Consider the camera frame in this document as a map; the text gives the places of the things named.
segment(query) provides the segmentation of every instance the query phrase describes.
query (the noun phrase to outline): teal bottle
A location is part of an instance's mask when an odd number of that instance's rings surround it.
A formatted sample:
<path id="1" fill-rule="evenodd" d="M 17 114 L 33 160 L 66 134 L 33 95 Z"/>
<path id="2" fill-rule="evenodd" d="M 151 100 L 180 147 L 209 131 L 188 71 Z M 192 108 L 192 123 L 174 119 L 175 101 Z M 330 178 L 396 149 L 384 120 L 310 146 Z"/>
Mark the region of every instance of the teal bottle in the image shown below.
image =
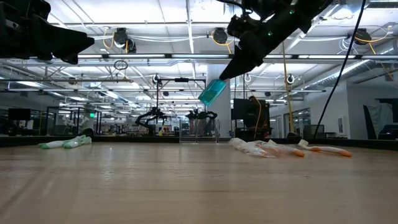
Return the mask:
<path id="1" fill-rule="evenodd" d="M 225 82 L 223 80 L 213 80 L 207 86 L 205 91 L 201 93 L 199 96 L 199 100 L 206 106 L 210 106 L 217 97 L 223 92 L 225 89 Z"/>

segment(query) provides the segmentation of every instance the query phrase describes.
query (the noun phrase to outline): wooden table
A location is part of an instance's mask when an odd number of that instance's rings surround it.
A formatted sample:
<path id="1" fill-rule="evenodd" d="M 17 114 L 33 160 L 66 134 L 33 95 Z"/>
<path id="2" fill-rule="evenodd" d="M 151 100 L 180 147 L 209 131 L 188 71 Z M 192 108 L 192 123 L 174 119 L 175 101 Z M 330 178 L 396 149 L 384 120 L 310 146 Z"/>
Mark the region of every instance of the wooden table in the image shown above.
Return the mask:
<path id="1" fill-rule="evenodd" d="M 0 223 L 397 223 L 398 152 L 261 159 L 226 144 L 0 149 Z"/>

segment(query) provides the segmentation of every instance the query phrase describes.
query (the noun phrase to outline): white ceiling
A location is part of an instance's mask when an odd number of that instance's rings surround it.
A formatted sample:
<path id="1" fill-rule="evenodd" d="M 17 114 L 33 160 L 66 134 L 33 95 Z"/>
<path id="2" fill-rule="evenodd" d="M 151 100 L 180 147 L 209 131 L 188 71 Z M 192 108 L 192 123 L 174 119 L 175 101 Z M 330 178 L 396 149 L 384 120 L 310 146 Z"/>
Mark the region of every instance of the white ceiling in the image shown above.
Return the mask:
<path id="1" fill-rule="evenodd" d="M 111 35 L 117 27 L 126 26 L 129 35 L 139 35 L 145 37 L 188 37 L 188 26 L 187 22 L 187 8 L 185 1 L 182 0 L 47 0 L 52 7 L 51 15 L 49 16 L 49 22 L 59 25 L 66 24 L 70 29 L 86 32 L 90 36 L 99 37 L 104 35 L 104 24 L 110 24 L 107 35 Z M 232 13 L 227 8 L 224 12 L 224 4 L 215 0 L 190 0 L 190 14 L 193 22 L 192 34 L 194 37 L 202 37 L 194 39 L 193 49 L 194 53 L 214 53 L 214 54 L 227 54 L 228 49 L 225 46 L 219 46 L 213 43 L 211 38 L 206 38 L 206 32 L 211 32 L 215 27 L 226 27 L 231 19 Z M 238 15 L 241 13 L 240 9 L 235 10 Z M 305 38 L 316 37 L 316 38 L 333 38 L 346 36 L 352 32 L 357 20 L 357 16 L 352 19 L 327 19 L 316 24 L 316 27 L 312 29 Z M 385 36 L 386 28 L 383 27 L 388 22 L 398 21 L 398 10 L 385 10 L 385 9 L 368 9 L 365 10 L 361 28 L 367 28 L 368 32 L 371 33 L 372 37 L 381 38 Z M 81 23 L 84 22 L 87 28 L 83 27 Z M 162 25 L 156 26 L 151 23 L 170 23 L 177 22 L 179 24 Z M 204 22 L 212 22 L 217 24 L 203 24 Z M 375 47 L 389 41 L 398 32 L 398 26 L 393 26 L 389 31 L 392 33 L 388 38 L 375 43 Z M 291 35 L 299 34 L 297 30 Z M 148 42 L 143 40 L 134 40 L 137 45 L 137 53 L 186 53 L 190 54 L 190 43 L 189 41 L 181 42 Z M 340 40 L 329 40 L 329 41 L 301 41 L 290 51 L 288 54 L 337 54 L 340 52 L 339 48 Z M 293 41 L 287 39 L 285 45 L 289 46 Z M 84 54 L 104 54 L 105 49 L 102 40 L 97 40 L 95 45 L 84 51 Z M 359 53 L 368 53 L 369 47 L 356 46 L 356 50 Z M 111 54 L 122 53 L 120 49 L 113 47 L 107 49 Z M 281 46 L 273 51 L 273 54 L 280 54 Z M 292 63 L 287 65 L 287 73 L 291 73 L 293 76 L 300 77 L 301 80 L 298 82 L 310 82 L 313 78 L 322 73 L 334 68 L 338 64 L 309 64 L 309 63 Z M 196 63 L 196 76 L 199 78 L 205 78 L 202 74 L 206 75 L 207 64 Z M 44 73 L 43 68 L 28 67 L 28 69 L 37 73 Z M 151 75 L 158 73 L 164 77 L 192 77 L 192 63 L 178 63 L 173 66 L 145 66 L 137 67 L 137 69 L 146 77 L 149 81 Z M 105 78 L 109 73 L 104 67 L 68 67 L 63 70 L 64 73 L 57 73 L 55 77 L 68 77 L 74 75 L 80 77 L 84 74 L 84 77 L 90 78 Z M 125 72 L 127 77 L 137 77 L 138 74 L 130 68 Z M 260 67 L 255 68 L 249 72 L 250 75 L 261 76 L 261 78 L 253 78 L 253 82 L 250 83 L 252 88 L 255 87 L 272 87 L 272 88 L 283 88 L 284 79 L 281 75 L 284 75 L 284 66 L 281 63 L 275 63 L 272 65 L 263 64 Z M 134 78 L 134 81 L 138 84 L 144 84 L 141 78 Z M 125 83 L 105 83 L 105 86 L 110 88 L 129 88 L 129 85 Z M 182 86 L 182 84 L 170 84 L 170 86 Z M 132 93 L 120 93 L 128 98 Z M 145 96 L 142 93 L 133 94 L 134 96 L 140 95 Z M 177 97 L 176 94 L 170 95 L 170 97 Z"/>

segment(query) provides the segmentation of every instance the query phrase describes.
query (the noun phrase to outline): yellow cable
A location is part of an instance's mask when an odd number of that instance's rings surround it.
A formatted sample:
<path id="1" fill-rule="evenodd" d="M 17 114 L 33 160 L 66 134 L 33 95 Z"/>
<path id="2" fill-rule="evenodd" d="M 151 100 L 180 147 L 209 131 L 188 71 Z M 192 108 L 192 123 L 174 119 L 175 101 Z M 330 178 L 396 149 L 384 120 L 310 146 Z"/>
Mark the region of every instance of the yellow cable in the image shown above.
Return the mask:
<path id="1" fill-rule="evenodd" d="M 377 39 L 377 40 L 363 40 L 363 39 L 357 38 L 356 36 L 355 36 L 355 39 L 357 39 L 359 41 L 362 41 L 362 42 L 365 42 L 365 43 L 375 43 L 377 41 L 384 40 L 387 36 L 388 36 L 388 32 L 386 33 L 386 35 L 384 37 L 382 37 L 380 39 Z"/>
<path id="2" fill-rule="evenodd" d="M 102 43 L 104 43 L 104 46 L 107 48 L 107 49 L 111 49 L 112 47 L 113 47 L 113 39 L 114 38 L 114 32 L 113 32 L 113 34 L 112 34 L 112 44 L 111 44 L 111 46 L 109 47 L 108 45 L 106 45 L 106 43 L 105 43 L 105 39 L 103 39 L 102 40 Z"/>
<path id="3" fill-rule="evenodd" d="M 260 117 L 261 117 L 261 110 L 262 110 L 262 108 L 261 108 L 261 103 L 260 103 L 259 100 L 257 100 L 256 96 L 254 96 L 253 92 L 250 90 L 250 88 L 248 87 L 248 85 L 246 84 L 246 82 L 243 82 L 243 83 L 245 84 L 246 88 L 249 90 L 249 92 L 252 94 L 252 96 L 253 96 L 254 99 L 257 101 L 257 103 L 259 103 L 259 106 L 260 106 L 260 112 L 259 112 L 259 116 L 258 116 L 258 118 L 257 118 L 256 128 L 255 128 L 255 130 L 254 130 L 254 138 L 256 138 L 256 135 L 257 135 L 257 127 L 259 126 Z"/>
<path id="4" fill-rule="evenodd" d="M 377 53 L 374 50 L 372 43 L 369 43 L 369 46 L 371 47 L 372 52 L 376 55 Z M 388 71 L 388 69 L 383 65 L 383 63 L 381 63 L 381 66 L 383 67 L 384 71 L 390 76 L 390 78 L 394 79 L 394 77 L 391 75 L 391 73 Z"/>
<path id="5" fill-rule="evenodd" d="M 287 104 L 289 106 L 289 119 L 290 119 L 290 131 L 293 131 L 293 112 L 292 112 L 292 105 L 290 104 L 290 95 L 289 95 L 289 85 L 287 84 L 287 68 L 286 68 L 286 56 L 285 56 L 285 42 L 282 42 L 282 51 L 284 55 L 284 68 L 285 68 L 285 88 L 286 88 L 286 97 L 287 97 Z"/>
<path id="6" fill-rule="evenodd" d="M 230 49 L 229 45 L 230 45 L 232 42 L 234 42 L 233 40 L 231 40 L 231 42 L 229 42 L 229 43 L 227 43 L 227 44 L 219 44 L 219 43 L 217 43 L 217 41 L 214 40 L 214 31 L 211 32 L 211 39 L 212 39 L 213 42 L 216 43 L 217 45 L 226 46 L 226 47 L 228 48 L 229 53 L 231 54 L 231 49 Z"/>

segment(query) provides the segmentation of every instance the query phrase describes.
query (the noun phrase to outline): ceiling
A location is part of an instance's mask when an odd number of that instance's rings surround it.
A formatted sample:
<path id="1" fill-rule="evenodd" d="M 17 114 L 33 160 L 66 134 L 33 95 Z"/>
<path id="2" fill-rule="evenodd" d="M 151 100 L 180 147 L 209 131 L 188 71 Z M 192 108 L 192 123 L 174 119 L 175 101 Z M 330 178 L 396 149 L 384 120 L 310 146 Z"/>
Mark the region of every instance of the ceiling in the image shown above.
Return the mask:
<path id="1" fill-rule="evenodd" d="M 83 54 L 123 54 L 121 49 L 113 46 L 107 49 L 103 41 L 107 45 L 111 45 L 111 35 L 117 27 L 126 27 L 127 33 L 133 37 L 138 54 L 228 54 L 226 46 L 216 45 L 206 35 L 210 34 L 215 27 L 225 27 L 233 16 L 233 12 L 240 15 L 240 9 L 235 9 L 231 6 L 225 6 L 215 0 L 47 0 L 52 7 L 51 14 L 48 21 L 60 27 L 86 32 L 90 37 L 96 40 L 95 45 L 86 49 Z M 188 16 L 191 18 L 192 28 L 188 26 Z M 358 15 L 349 16 L 346 18 L 337 18 L 333 16 L 326 16 L 325 20 L 313 24 L 313 29 L 307 34 L 302 35 L 300 41 L 294 39 L 301 35 L 300 30 L 296 30 L 286 41 L 285 46 L 288 49 L 287 54 L 318 54 L 318 55 L 344 55 L 346 51 L 342 48 L 342 41 L 350 32 L 353 31 Z M 373 39 L 382 40 L 375 42 L 374 46 L 377 48 L 391 41 L 398 33 L 398 10 L 396 6 L 388 9 L 369 8 L 366 9 L 361 20 L 360 28 L 365 28 Z M 192 29 L 192 40 L 190 43 L 189 30 Z M 238 43 L 239 40 L 229 37 L 231 41 L 231 50 L 233 54 L 233 43 Z M 354 54 L 372 54 L 368 45 L 355 45 Z M 277 47 L 272 54 L 281 54 L 282 47 Z M 115 71 L 110 75 L 107 69 L 114 70 L 113 66 L 104 66 L 104 60 L 81 60 L 81 64 L 91 64 L 69 67 L 60 67 L 54 65 L 46 65 L 44 63 L 21 60 L 8 60 L 11 65 L 16 67 L 23 67 L 26 72 L 32 72 L 31 78 L 39 75 L 43 78 L 52 74 L 53 79 L 68 79 L 76 77 L 76 79 L 114 79 L 115 82 L 104 82 L 101 87 L 106 89 L 148 89 L 151 86 L 152 78 L 158 74 L 160 78 L 195 78 L 205 79 L 207 73 L 207 66 L 212 63 L 228 63 L 229 60 L 171 60 L 166 59 L 151 59 L 148 66 L 146 59 L 131 59 L 127 60 L 129 68 L 122 73 Z M 334 61 L 318 61 L 308 62 L 300 61 L 287 64 L 287 73 L 292 74 L 296 80 L 296 86 L 311 82 L 317 76 L 340 66 L 343 60 Z M 252 89 L 273 89 L 283 90 L 284 87 L 284 64 L 281 60 L 276 63 L 263 63 L 260 67 L 255 68 L 248 74 L 246 80 L 249 80 L 248 85 Z M 125 76 L 131 82 L 119 82 Z M 237 89 L 243 87 L 243 79 L 240 79 L 240 84 Z M 46 86 L 53 88 L 69 88 L 82 89 L 87 88 L 81 83 L 76 85 L 69 85 L 68 83 L 46 83 Z M 190 82 L 175 83 L 170 82 L 165 88 L 169 89 L 189 89 L 197 90 L 195 92 L 172 92 L 169 96 L 163 96 L 163 99 L 177 99 L 197 97 L 200 92 L 200 84 Z M 14 84 L 14 87 L 21 87 L 19 84 Z M 58 94 L 68 96 L 74 93 L 66 93 L 58 91 Z M 124 98 L 134 103 L 155 103 L 151 100 L 155 92 L 139 93 L 139 92 L 115 92 L 121 98 Z M 257 96 L 264 96 L 264 92 L 257 91 Z M 277 99 L 280 93 L 274 93 L 271 99 Z M 107 101 L 108 97 L 99 98 L 98 92 L 86 94 L 89 100 L 96 100 L 97 102 Z M 184 105 L 186 102 L 181 102 L 176 105 Z"/>

